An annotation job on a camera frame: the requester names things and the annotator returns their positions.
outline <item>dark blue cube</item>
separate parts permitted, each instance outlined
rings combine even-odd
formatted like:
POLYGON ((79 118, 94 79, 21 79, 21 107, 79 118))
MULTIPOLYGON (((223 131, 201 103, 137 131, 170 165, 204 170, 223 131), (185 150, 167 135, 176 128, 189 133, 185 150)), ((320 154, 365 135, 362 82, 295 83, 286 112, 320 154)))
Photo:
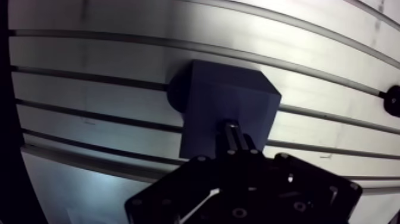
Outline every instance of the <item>dark blue cube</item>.
POLYGON ((180 157, 215 157, 217 124, 237 120, 258 150, 267 142, 281 95, 260 72, 193 61, 180 157))

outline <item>black metal bracket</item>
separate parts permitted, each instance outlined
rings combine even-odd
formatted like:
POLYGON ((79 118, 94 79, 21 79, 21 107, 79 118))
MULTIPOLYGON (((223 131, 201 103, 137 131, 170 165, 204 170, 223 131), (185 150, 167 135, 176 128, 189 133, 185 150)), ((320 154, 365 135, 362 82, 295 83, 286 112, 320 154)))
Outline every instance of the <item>black metal bracket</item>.
POLYGON ((219 130, 217 158, 195 157, 127 200, 130 223, 347 223, 359 185, 288 154, 265 158, 236 122, 219 130))

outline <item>screw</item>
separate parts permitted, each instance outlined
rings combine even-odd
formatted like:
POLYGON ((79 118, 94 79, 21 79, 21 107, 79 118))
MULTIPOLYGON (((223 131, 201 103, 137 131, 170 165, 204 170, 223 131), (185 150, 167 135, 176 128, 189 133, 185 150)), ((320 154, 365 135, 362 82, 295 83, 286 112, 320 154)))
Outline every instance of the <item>screw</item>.
POLYGON ((355 183, 351 183, 350 186, 351 186, 351 188, 353 188, 354 190, 357 190, 357 189, 358 189, 358 185, 355 184, 355 183))
POLYGON ((142 200, 140 200, 140 199, 134 199, 134 200, 132 200, 132 204, 133 204, 134 206, 139 206, 139 205, 142 204, 142 200))
POLYGON ((206 160, 206 158, 204 156, 199 156, 199 157, 197 157, 197 160, 200 162, 204 162, 206 160))
POLYGON ((232 210, 232 215, 235 218, 241 219, 247 216, 247 211, 242 208, 236 208, 232 210))

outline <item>white panel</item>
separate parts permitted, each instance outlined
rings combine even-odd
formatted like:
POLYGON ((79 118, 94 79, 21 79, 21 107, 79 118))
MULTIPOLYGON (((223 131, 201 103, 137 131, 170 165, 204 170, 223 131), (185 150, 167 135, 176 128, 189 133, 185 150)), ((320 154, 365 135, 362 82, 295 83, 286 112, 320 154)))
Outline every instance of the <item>white panel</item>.
MULTIPOLYGON (((393 44, 396 42, 393 40, 400 33, 386 23, 377 24, 377 19, 373 15, 364 12, 346 1, 237 1, 309 21, 310 23, 338 32, 364 45, 375 48, 400 61, 400 45, 393 44)), ((378 9, 380 2, 371 2, 371 5, 375 4, 376 9, 378 9)), ((393 16, 400 18, 398 16, 399 6, 398 1, 388 0, 384 3, 384 10, 390 9, 389 12, 396 11, 396 15, 393 16)))
POLYGON ((166 48, 54 38, 11 38, 11 64, 165 82, 166 48))
POLYGON ((116 125, 24 106, 18 106, 18 113, 21 126, 26 129, 119 150, 178 157, 179 134, 166 135, 158 130, 116 125))
MULTIPOLYGON (((150 7, 150 3, 135 2, 132 5, 127 1, 120 4, 95 1, 86 8, 84 29, 160 36, 225 46, 302 64, 382 91, 400 81, 400 71, 395 69, 393 73, 392 66, 341 43, 299 28, 205 5, 172 2, 162 8, 159 4, 150 7), (135 17, 138 8, 134 6, 143 11, 138 14, 139 17, 135 17), (161 15, 150 17, 155 11, 161 15), (135 26, 136 21, 143 23, 143 26, 135 26), (379 75, 375 72, 376 67, 379 68, 379 75)), ((340 25, 345 27, 348 24, 340 23, 340 25)))
MULTIPOLYGON (((169 106, 165 92, 22 73, 14 73, 13 81, 15 96, 19 99, 168 125, 183 125, 181 115, 169 106)), ((293 82, 293 79, 287 83, 302 84, 293 82)), ((286 99, 293 99, 293 102, 297 99, 299 103, 295 105, 309 105, 312 109, 323 109, 321 105, 323 105, 324 99, 318 101, 318 95, 309 94, 307 85, 304 87, 305 89, 302 91, 295 91, 295 88, 284 88, 287 91, 282 92, 283 103, 286 102, 286 99), (303 99, 296 98, 302 94, 305 95, 303 99)), ((351 99, 345 95, 340 96, 340 92, 333 93, 337 93, 343 101, 351 99)), ((330 105, 338 105, 339 102, 342 102, 339 99, 335 99, 338 101, 337 103, 329 98, 325 100, 327 101, 325 109, 330 109, 330 105)), ((353 110, 354 114, 365 115, 365 118, 374 115, 373 113, 363 113, 368 111, 368 105, 370 104, 365 104, 364 110, 353 110)), ((374 108, 382 109, 382 106, 375 105, 369 111, 374 111, 374 108)), ((350 105, 343 107, 343 110, 352 111, 350 105)), ((385 114, 382 117, 392 118, 385 114)), ((278 141, 400 155, 398 150, 400 136, 398 135, 290 113, 277 114, 269 138, 278 141)))
POLYGON ((400 58, 400 32, 393 29, 388 24, 381 22, 377 33, 376 48, 387 52, 393 58, 400 58))
POLYGON ((149 185, 22 155, 50 224, 128 224, 125 201, 149 185))
MULTIPOLYGON (((309 108, 315 111, 337 114, 400 129, 400 120, 389 116, 385 112, 380 98, 340 85, 268 66, 260 66, 254 63, 178 49, 107 41, 12 38, 11 44, 11 59, 12 63, 16 65, 85 71, 94 74, 160 83, 169 80, 177 68, 195 58, 261 70, 283 95, 283 104, 309 108), (81 53, 78 50, 80 43, 86 46, 85 53, 81 53), (74 57, 71 49, 75 49, 75 54, 78 56, 74 57), (68 61, 68 64, 63 66, 64 61, 68 61)), ((45 85, 32 88, 39 88, 37 91, 42 88, 43 91, 47 89, 45 85)))
POLYGON ((288 153, 341 176, 400 175, 400 162, 398 160, 382 160, 379 158, 339 154, 321 156, 319 153, 277 147, 265 147, 263 153, 270 158, 273 158, 277 153, 288 153))
POLYGON ((387 224, 399 212, 400 194, 362 196, 350 224, 387 224))
POLYGON ((400 2, 398 0, 360 0, 377 11, 400 23, 400 2))
POLYGON ((15 97, 78 110, 182 126, 165 92, 14 73, 15 97))
POLYGON ((397 23, 400 23, 399 10, 400 2, 398 0, 385 0, 383 4, 383 13, 397 23))
POLYGON ((25 143, 32 144, 32 145, 35 145, 38 147, 41 147, 41 146, 51 147, 51 148, 56 148, 59 150, 70 151, 70 152, 74 152, 74 153, 88 155, 93 158, 100 158, 100 159, 121 162, 124 164, 132 164, 132 165, 148 167, 148 168, 152 168, 152 169, 160 169, 160 170, 165 170, 168 172, 171 172, 177 168, 177 166, 175 166, 175 165, 169 165, 169 164, 165 164, 165 163, 156 163, 156 162, 151 162, 151 161, 146 161, 146 160, 138 160, 138 159, 134 159, 134 158, 128 158, 128 157, 119 156, 119 155, 112 155, 112 154, 108 154, 108 153, 91 151, 86 148, 75 147, 72 145, 67 145, 67 144, 63 144, 63 143, 59 143, 59 142, 55 142, 55 141, 51 141, 51 140, 47 140, 47 139, 43 139, 43 138, 38 138, 38 137, 35 137, 32 135, 27 135, 27 134, 24 134, 24 140, 25 140, 25 143))
MULTIPOLYGON (((120 150, 177 158, 179 152, 180 135, 157 130, 143 129, 126 125, 117 125, 98 120, 90 120, 52 113, 34 108, 18 106, 21 125, 23 128, 61 136, 76 141, 95 145, 102 145, 120 150)), ((313 145, 329 145, 335 137, 329 138, 335 127, 323 125, 314 120, 304 120, 302 116, 293 116, 279 113, 271 131, 270 138, 282 141, 294 141, 313 145)), ((273 153, 285 149, 267 147, 266 152, 273 153)), ((360 158, 326 153, 308 153, 298 150, 289 150, 294 156, 303 158, 311 163, 322 166, 340 175, 367 175, 367 176, 396 176, 399 175, 399 166, 395 160, 376 158, 360 158)))

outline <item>mounting hole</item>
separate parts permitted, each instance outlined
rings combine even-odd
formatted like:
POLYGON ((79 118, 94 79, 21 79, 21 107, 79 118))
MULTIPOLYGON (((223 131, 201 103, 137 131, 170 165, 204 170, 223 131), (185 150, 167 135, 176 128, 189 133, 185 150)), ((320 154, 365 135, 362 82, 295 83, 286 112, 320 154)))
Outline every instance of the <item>mounting hole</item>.
POLYGON ((306 206, 303 202, 299 202, 299 201, 295 202, 294 205, 293 205, 293 207, 294 207, 297 211, 300 211, 300 212, 304 212, 305 209, 307 208, 307 206, 306 206))
POLYGON ((232 216, 241 219, 247 216, 247 211, 242 208, 236 208, 232 210, 232 216))

